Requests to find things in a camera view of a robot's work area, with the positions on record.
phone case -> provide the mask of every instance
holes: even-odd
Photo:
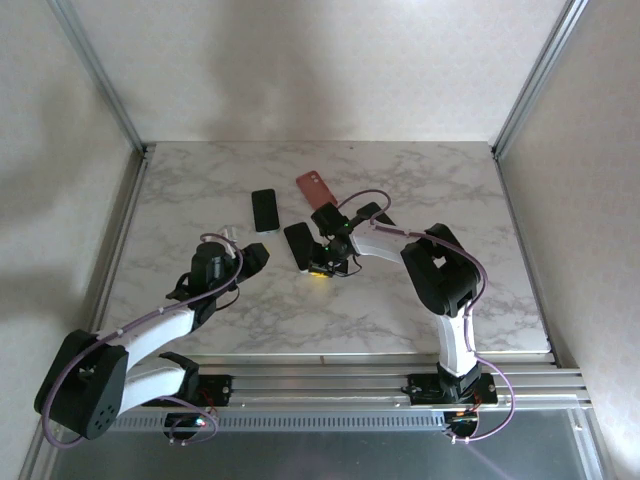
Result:
[[[300,175],[296,178],[296,183],[314,210],[317,210],[328,202],[338,205],[336,197],[333,196],[327,184],[324,183],[320,174],[315,170]]]

wire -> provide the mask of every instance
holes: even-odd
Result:
[[[463,256],[464,258],[466,258],[467,260],[469,260],[477,269],[478,272],[480,272],[480,277],[482,279],[482,287],[480,288],[480,291],[478,292],[478,294],[475,296],[475,298],[473,298],[466,306],[464,309],[464,313],[463,313],[463,319],[464,319],[464,341],[465,341],[465,345],[467,347],[467,350],[469,352],[473,352],[473,355],[475,357],[475,359],[479,362],[482,363],[483,365],[488,366],[489,368],[492,368],[505,382],[505,384],[507,385],[507,388],[509,389],[509,393],[511,395],[511,408],[509,409],[509,414],[507,415],[507,418],[505,418],[502,423],[500,423],[497,427],[493,428],[492,430],[489,430],[488,432],[482,434],[482,435],[478,435],[475,436],[476,432],[477,432],[477,428],[476,431],[474,431],[474,433],[472,434],[471,437],[459,437],[457,435],[455,435],[454,433],[452,433],[452,442],[455,443],[456,440],[463,440],[465,443],[469,443],[469,442],[476,442],[478,440],[484,440],[485,438],[488,438],[492,435],[495,435],[496,433],[498,433],[499,431],[501,431],[504,427],[507,426],[507,424],[511,421],[511,419],[513,418],[513,415],[515,413],[515,407],[516,407],[516,395],[515,392],[513,391],[513,385],[511,384],[511,382],[509,381],[509,379],[507,378],[507,376],[504,374],[504,372],[502,370],[500,370],[495,364],[491,363],[488,360],[485,360],[484,358],[478,356],[478,354],[475,352],[475,349],[471,348],[471,341],[469,339],[469,316],[471,315],[471,311],[473,310],[473,307],[476,305],[476,303],[478,303],[478,300],[480,300],[480,298],[482,297],[482,295],[484,295],[484,292],[487,289],[487,285],[489,284],[489,275],[487,274],[487,270],[484,268],[484,266],[480,263],[480,261],[475,258],[473,255],[471,255],[470,253],[468,253],[466,250],[458,247],[457,245],[454,245],[450,242],[447,242],[446,240],[442,240],[434,235],[429,235],[428,233],[424,233],[424,232],[414,232],[411,230],[403,230],[399,227],[392,227],[389,225],[383,225],[380,224],[378,222],[375,222],[374,220],[376,219],[376,217],[378,217],[379,215],[383,214],[384,212],[386,212],[389,207],[391,206],[391,197],[389,196],[389,194],[383,190],[378,190],[378,189],[368,189],[368,190],[362,190],[361,192],[357,192],[354,193],[353,195],[347,197],[345,200],[342,201],[342,203],[340,203],[338,205],[338,208],[342,207],[343,205],[345,205],[347,202],[351,201],[352,199],[360,196],[360,195],[364,195],[365,193],[370,193],[370,192],[375,192],[375,193],[380,193],[382,195],[385,196],[385,198],[387,199],[387,205],[385,205],[385,207],[380,210],[379,212],[377,212],[374,216],[371,217],[370,219],[370,223],[371,225],[373,225],[375,230],[381,231],[381,232],[386,232],[386,233],[391,233],[394,235],[402,235],[405,237],[413,237],[413,238],[425,238],[435,244],[441,245],[445,248],[448,248],[449,250],[451,250],[452,252],[455,252],[461,256]]]
[[[211,396],[209,395],[208,390],[206,388],[201,388],[200,390],[198,390],[198,392],[207,401],[207,403],[209,404],[209,407],[211,407],[211,410],[216,412],[216,417],[220,417],[220,414],[218,413],[218,409],[213,404],[213,400],[211,399]]]
[[[473,401],[475,403],[473,404],[473,408],[471,409],[471,411],[476,412],[478,408],[480,408],[480,405],[482,405],[482,398],[480,398],[475,390],[473,391]]]
[[[476,414],[476,428],[473,429],[473,433],[470,435],[471,437],[478,433],[478,429],[480,428],[480,414],[475,410],[473,411],[473,413]]]
[[[356,273],[359,273],[360,270],[362,270],[362,265],[358,263],[355,255],[351,257],[351,260],[353,260],[353,263],[355,263],[358,266],[358,270],[356,270],[355,272],[347,273],[347,274],[341,274],[340,272],[335,272],[334,275],[338,278],[347,278],[347,277],[350,277],[351,275],[355,275]]]
[[[220,310],[224,310],[225,308],[229,308],[231,305],[233,305],[238,301],[238,299],[240,298],[240,287],[236,288],[236,290],[238,291],[236,298],[231,300],[229,303],[225,303],[223,306],[216,308],[216,312],[219,312]]]
[[[351,195],[350,197],[345,198],[342,202],[340,202],[340,204],[338,205],[338,209],[342,208],[344,205],[346,205],[347,203],[349,203],[351,200],[353,200],[356,197],[359,197],[360,195],[364,195],[365,193],[379,193],[381,195],[384,195],[384,197],[387,199],[387,204],[384,206],[384,208],[382,210],[377,211],[376,213],[374,213],[371,218],[369,219],[369,222],[371,223],[371,225],[373,225],[373,221],[378,218],[380,215],[382,215],[384,212],[386,212],[387,210],[389,210],[389,207],[391,206],[391,197],[389,196],[389,194],[387,192],[385,192],[384,190],[380,190],[378,188],[368,188],[367,190],[362,190],[360,192],[354,193],[353,195]]]
[[[187,445],[193,445],[194,443],[202,443],[202,442],[206,442],[207,440],[211,440],[213,437],[216,436],[216,433],[218,433],[218,420],[216,417],[214,417],[213,415],[211,415],[209,412],[207,412],[206,410],[195,406],[192,403],[189,403],[185,400],[182,400],[181,398],[176,398],[176,397],[171,397],[171,396],[162,396],[162,397],[158,397],[158,400],[164,400],[167,402],[173,402],[176,403],[178,405],[182,405],[183,407],[187,407],[190,408],[191,410],[199,413],[201,416],[209,419],[209,421],[211,422],[211,425],[213,426],[213,432],[211,433],[211,435],[209,435],[208,437],[205,438],[201,438],[198,440],[182,440],[182,442],[180,442],[180,445],[182,445],[183,447],[186,447]],[[171,425],[171,429],[169,430],[169,444],[173,445],[175,442],[175,430],[176,427],[182,423],[185,419],[187,419],[187,416],[184,417],[180,417],[179,419],[177,419],[175,422],[173,422],[173,425]]]
[[[242,270],[242,266],[244,264],[244,258],[243,258],[243,255],[242,255],[242,251],[231,240],[229,240],[228,238],[223,237],[222,235],[219,235],[217,233],[205,233],[205,234],[202,234],[202,235],[200,235],[200,241],[201,242],[206,241],[207,237],[214,237],[214,238],[217,238],[218,240],[222,240],[222,241],[226,242],[229,246],[231,246],[231,248],[233,248],[233,250],[238,255],[238,269],[236,270],[236,272],[223,285],[221,285],[221,286],[219,286],[217,288],[214,288],[213,290],[211,290],[209,292],[205,292],[205,293],[202,293],[200,295],[197,295],[194,298],[190,298],[190,299],[184,300],[182,302],[174,303],[173,305],[169,305],[168,307],[160,307],[157,310],[153,310],[152,312],[149,312],[146,315],[143,315],[143,316],[135,319],[134,321],[128,323],[124,327],[121,327],[118,330],[116,330],[115,332],[110,333],[106,337],[96,341],[95,343],[93,343],[89,347],[85,348],[78,355],[73,357],[73,359],[71,359],[71,361],[67,364],[67,366],[62,369],[62,372],[60,372],[60,375],[58,375],[58,377],[53,382],[53,386],[51,387],[51,390],[49,390],[49,393],[47,394],[47,398],[45,399],[45,402],[44,402],[44,406],[42,407],[42,419],[41,419],[42,430],[44,432],[45,438],[47,439],[47,441],[51,445],[53,445],[54,447],[57,447],[57,448],[67,449],[67,448],[73,448],[73,447],[77,446],[79,443],[81,443],[84,440],[84,437],[78,436],[76,439],[72,440],[71,442],[67,442],[67,443],[61,442],[60,440],[58,440],[55,437],[54,433],[51,431],[51,426],[49,425],[49,420],[50,420],[50,417],[51,417],[51,406],[53,405],[53,401],[55,400],[56,395],[60,391],[60,387],[62,386],[62,383],[65,381],[65,379],[67,378],[69,373],[71,373],[71,371],[82,360],[84,360],[89,354],[91,354],[92,352],[94,352],[95,350],[100,348],[102,345],[105,345],[105,344],[111,342],[112,340],[124,335],[125,333],[127,333],[127,332],[129,332],[129,331],[131,331],[131,330],[133,330],[133,329],[135,329],[137,327],[139,327],[140,325],[148,322],[149,320],[152,320],[152,319],[154,319],[154,318],[156,318],[156,317],[158,317],[160,315],[164,315],[165,313],[173,312],[174,310],[177,310],[179,308],[182,308],[184,306],[187,306],[189,304],[192,304],[194,302],[202,300],[203,298],[207,298],[207,297],[209,297],[211,295],[214,295],[214,294],[224,290],[225,288],[229,287],[230,285],[233,284],[233,282],[236,281],[236,279],[238,278],[238,275],[240,275],[240,271]]]

white wall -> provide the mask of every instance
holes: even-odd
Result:
[[[37,389],[88,320],[130,148],[46,2],[1,2],[0,44],[0,477],[12,479]]]
[[[640,478],[640,2],[591,0],[503,161],[552,338]]]
[[[145,141],[488,141],[564,2],[72,3]]]

marble tabletop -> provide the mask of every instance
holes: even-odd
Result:
[[[317,170],[340,200],[366,188],[393,199],[398,225],[451,228],[490,278],[474,311],[479,351],[548,352],[499,179],[485,143],[159,143],[116,273],[104,327],[166,304],[189,270],[203,232],[235,226],[241,247],[263,242],[271,258],[241,285],[239,301],[195,334],[168,344],[181,354],[436,353],[434,317],[404,267],[361,257],[349,278],[300,273],[282,231],[258,235],[251,192],[274,188],[284,228],[310,220],[295,178]],[[352,216],[375,194],[345,207]]]

black smartphone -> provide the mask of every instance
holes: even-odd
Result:
[[[284,229],[284,236],[287,237],[298,270],[301,272],[309,270],[315,244],[309,226],[305,222],[290,225]]]
[[[276,192],[273,188],[251,192],[251,203],[256,232],[271,233],[280,230]]]

